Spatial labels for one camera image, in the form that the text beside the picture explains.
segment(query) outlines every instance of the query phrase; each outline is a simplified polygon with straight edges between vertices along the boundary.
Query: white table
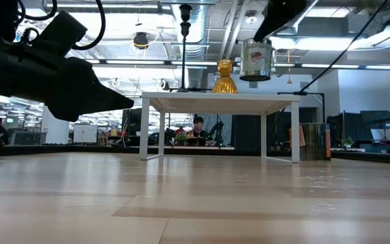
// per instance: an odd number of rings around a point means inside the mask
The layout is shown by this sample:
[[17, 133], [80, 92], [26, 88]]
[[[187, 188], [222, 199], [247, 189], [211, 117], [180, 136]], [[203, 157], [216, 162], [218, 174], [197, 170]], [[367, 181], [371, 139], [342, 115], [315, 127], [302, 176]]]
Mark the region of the white table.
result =
[[[261, 156], [267, 157], [267, 115], [291, 106], [291, 138], [293, 163], [300, 161], [299, 154], [299, 96], [260, 94], [212, 94], [212, 93], [142, 93], [141, 160], [164, 155], [166, 113], [207, 113], [225, 115], [261, 116]], [[160, 112], [159, 154], [148, 157], [148, 117], [150, 106]]]

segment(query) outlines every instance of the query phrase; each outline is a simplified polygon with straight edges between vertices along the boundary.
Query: yellow vase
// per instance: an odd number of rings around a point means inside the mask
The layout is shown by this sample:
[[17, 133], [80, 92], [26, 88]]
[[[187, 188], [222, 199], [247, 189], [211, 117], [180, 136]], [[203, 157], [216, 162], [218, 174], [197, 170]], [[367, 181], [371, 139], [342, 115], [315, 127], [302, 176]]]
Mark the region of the yellow vase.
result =
[[220, 94], [237, 94], [237, 87], [233, 79], [231, 79], [231, 71], [233, 68], [233, 62], [231, 60], [219, 60], [217, 62], [217, 68], [221, 77], [216, 81], [213, 88], [213, 93]]

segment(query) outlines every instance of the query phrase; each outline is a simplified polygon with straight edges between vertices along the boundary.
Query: table leg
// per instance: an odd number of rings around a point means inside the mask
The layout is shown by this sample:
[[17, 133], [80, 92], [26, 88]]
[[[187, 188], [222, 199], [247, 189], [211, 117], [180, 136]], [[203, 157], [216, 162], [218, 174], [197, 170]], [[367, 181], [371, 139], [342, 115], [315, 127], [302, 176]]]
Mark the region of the table leg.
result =
[[165, 147], [165, 112], [160, 112], [160, 123], [159, 123], [159, 155], [164, 155]]
[[291, 162], [300, 163], [299, 102], [291, 102]]
[[267, 157], [267, 117], [261, 113], [261, 157]]
[[139, 141], [139, 159], [148, 158], [148, 117], [150, 116], [150, 99], [142, 98], [141, 138]]

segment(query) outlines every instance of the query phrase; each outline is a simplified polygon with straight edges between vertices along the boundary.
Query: wooden floor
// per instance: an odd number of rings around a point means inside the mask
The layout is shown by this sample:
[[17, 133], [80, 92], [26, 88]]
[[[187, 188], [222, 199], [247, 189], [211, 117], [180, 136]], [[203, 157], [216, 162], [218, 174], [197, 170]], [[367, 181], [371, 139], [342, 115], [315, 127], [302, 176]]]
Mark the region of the wooden floor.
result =
[[390, 244], [390, 165], [0, 157], [0, 244]]

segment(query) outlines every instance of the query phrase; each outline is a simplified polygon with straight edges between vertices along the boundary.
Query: potted plant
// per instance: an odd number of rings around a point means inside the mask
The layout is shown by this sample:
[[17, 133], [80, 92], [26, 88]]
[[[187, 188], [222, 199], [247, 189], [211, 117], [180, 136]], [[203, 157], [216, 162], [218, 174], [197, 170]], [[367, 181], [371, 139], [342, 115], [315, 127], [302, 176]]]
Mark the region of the potted plant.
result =
[[347, 139], [342, 140], [341, 142], [343, 143], [343, 146], [345, 148], [351, 148], [351, 145], [354, 143], [354, 141], [351, 139], [351, 137], [348, 137]]
[[188, 140], [188, 136], [186, 135], [186, 133], [178, 133], [176, 136], [175, 136], [175, 141], [180, 145], [180, 146], [184, 146], [185, 142]]

